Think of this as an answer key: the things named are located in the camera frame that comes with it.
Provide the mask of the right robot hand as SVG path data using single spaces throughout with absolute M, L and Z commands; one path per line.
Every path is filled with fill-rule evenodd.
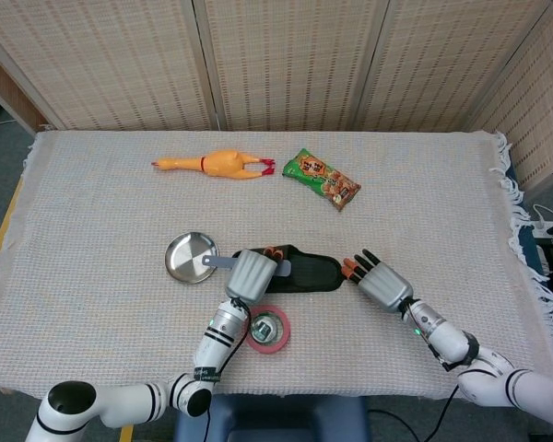
M 342 274 L 387 312 L 406 314 L 415 302 L 411 284 L 367 249 L 345 258 Z

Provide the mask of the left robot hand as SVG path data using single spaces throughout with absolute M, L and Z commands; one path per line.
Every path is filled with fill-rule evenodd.
M 277 269 L 278 263 L 274 259 L 256 251 L 243 250 L 231 269 L 226 293 L 247 305 L 255 305 L 265 296 Z

